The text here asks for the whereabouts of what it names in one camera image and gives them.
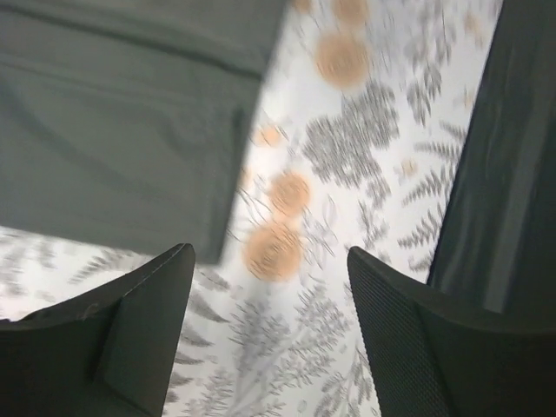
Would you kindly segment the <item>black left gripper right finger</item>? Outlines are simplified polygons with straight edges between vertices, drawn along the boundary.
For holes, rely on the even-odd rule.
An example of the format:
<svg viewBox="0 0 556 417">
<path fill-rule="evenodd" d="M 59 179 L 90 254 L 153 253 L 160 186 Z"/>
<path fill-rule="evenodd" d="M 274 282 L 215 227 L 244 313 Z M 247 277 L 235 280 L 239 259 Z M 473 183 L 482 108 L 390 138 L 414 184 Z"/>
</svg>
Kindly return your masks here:
<svg viewBox="0 0 556 417">
<path fill-rule="evenodd" d="M 362 248 L 347 269 L 383 415 L 554 415 L 554 321 L 457 301 Z"/>
</svg>

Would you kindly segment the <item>dark grey t shirt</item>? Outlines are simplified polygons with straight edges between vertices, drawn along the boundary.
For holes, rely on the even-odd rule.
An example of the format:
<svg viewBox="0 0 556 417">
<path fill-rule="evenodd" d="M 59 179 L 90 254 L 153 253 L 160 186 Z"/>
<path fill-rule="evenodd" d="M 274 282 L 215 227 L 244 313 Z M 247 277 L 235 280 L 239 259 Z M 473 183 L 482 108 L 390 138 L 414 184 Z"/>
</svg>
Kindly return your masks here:
<svg viewBox="0 0 556 417">
<path fill-rule="evenodd" d="M 284 1 L 4 1 L 1 223 L 220 260 Z"/>
</svg>

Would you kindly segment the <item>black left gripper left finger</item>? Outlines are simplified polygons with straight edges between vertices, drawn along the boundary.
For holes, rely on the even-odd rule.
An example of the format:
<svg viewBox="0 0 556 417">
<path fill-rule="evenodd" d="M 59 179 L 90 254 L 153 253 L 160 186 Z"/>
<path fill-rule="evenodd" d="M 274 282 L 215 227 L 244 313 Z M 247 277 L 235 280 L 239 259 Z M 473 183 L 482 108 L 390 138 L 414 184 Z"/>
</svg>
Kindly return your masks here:
<svg viewBox="0 0 556 417">
<path fill-rule="evenodd" d="M 3 416 L 160 416 L 195 266 L 178 244 L 100 287 L 1 322 Z"/>
</svg>

